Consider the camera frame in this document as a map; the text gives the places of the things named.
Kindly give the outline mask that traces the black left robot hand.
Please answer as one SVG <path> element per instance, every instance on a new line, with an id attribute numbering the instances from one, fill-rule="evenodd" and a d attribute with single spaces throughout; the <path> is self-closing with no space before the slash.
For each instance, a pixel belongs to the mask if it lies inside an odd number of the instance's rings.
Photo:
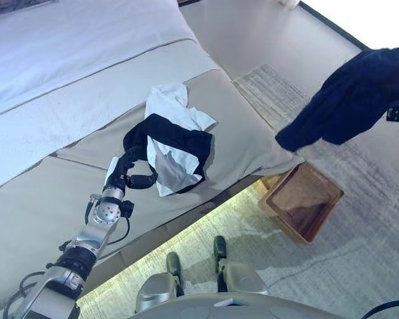
<path id="1" fill-rule="evenodd" d="M 136 161 L 147 161 L 146 152 L 140 147 L 133 147 L 119 158 L 113 158 L 108 168 L 103 190 L 114 187 L 125 193 L 125 189 L 147 189 L 157 182 L 158 174 L 149 165 L 151 175 L 129 175 L 128 170 Z"/>

